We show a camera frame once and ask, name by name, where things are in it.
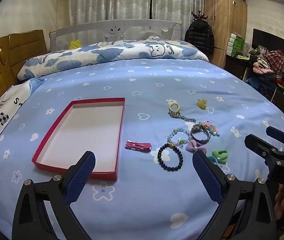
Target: pile of clothes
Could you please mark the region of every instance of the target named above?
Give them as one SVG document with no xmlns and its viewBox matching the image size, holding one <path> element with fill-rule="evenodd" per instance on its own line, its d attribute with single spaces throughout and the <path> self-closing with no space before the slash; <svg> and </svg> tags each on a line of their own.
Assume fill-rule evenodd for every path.
<svg viewBox="0 0 284 240">
<path fill-rule="evenodd" d="M 257 55 L 253 72 L 246 83 L 267 99 L 271 100 L 276 87 L 284 89 L 284 55 L 280 50 Z"/>
</svg>

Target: red box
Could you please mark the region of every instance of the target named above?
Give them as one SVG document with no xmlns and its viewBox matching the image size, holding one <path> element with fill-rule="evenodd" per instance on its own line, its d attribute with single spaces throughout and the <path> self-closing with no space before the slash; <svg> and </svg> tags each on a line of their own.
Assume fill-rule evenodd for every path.
<svg viewBox="0 0 284 240">
<path fill-rule="evenodd" d="M 72 101 L 42 139 L 32 162 L 41 170 L 64 174 L 85 151 L 92 151 L 96 166 L 90 179 L 116 180 L 124 105 L 125 98 Z"/>
</svg>

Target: metal screw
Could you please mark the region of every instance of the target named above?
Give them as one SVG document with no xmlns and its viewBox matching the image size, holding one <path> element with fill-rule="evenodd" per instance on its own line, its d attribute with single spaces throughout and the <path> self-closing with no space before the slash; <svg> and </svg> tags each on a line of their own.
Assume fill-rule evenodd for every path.
<svg viewBox="0 0 284 240">
<path fill-rule="evenodd" d="M 235 180 L 236 177 L 233 174 L 228 174 L 227 175 L 228 180 Z"/>
<path fill-rule="evenodd" d="M 28 186 L 29 184 L 31 184 L 31 182 L 32 182 L 32 181 L 31 181 L 30 179 L 27 179 L 26 181 L 24 181 L 24 185 L 25 185 L 25 186 Z"/>
<path fill-rule="evenodd" d="M 53 180 L 54 181 L 59 181 L 60 179 L 61 179 L 62 177 L 61 177 L 61 175 L 55 175 L 54 177 L 53 177 Z"/>
<path fill-rule="evenodd" d="M 258 178 L 258 182 L 259 182 L 260 184 L 264 184 L 264 183 L 265 183 L 264 179 L 262 179 L 262 178 Z"/>
</svg>

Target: television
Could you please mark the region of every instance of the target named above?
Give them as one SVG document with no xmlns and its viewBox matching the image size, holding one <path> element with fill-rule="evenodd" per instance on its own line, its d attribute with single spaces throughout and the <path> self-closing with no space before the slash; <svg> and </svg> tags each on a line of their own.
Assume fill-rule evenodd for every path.
<svg viewBox="0 0 284 240">
<path fill-rule="evenodd" d="M 268 51 L 280 49 L 284 54 L 284 39 L 271 33 L 253 29 L 252 48 L 257 49 L 261 45 Z"/>
</svg>

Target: green hair tie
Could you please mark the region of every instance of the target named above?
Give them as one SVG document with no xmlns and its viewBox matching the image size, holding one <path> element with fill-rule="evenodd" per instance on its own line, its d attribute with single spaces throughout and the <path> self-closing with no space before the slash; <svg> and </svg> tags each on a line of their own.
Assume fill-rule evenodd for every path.
<svg viewBox="0 0 284 240">
<path fill-rule="evenodd" d="M 229 152 L 227 150 L 216 150 L 212 152 L 212 156 L 215 157 L 218 162 L 225 164 L 227 162 Z"/>
</svg>

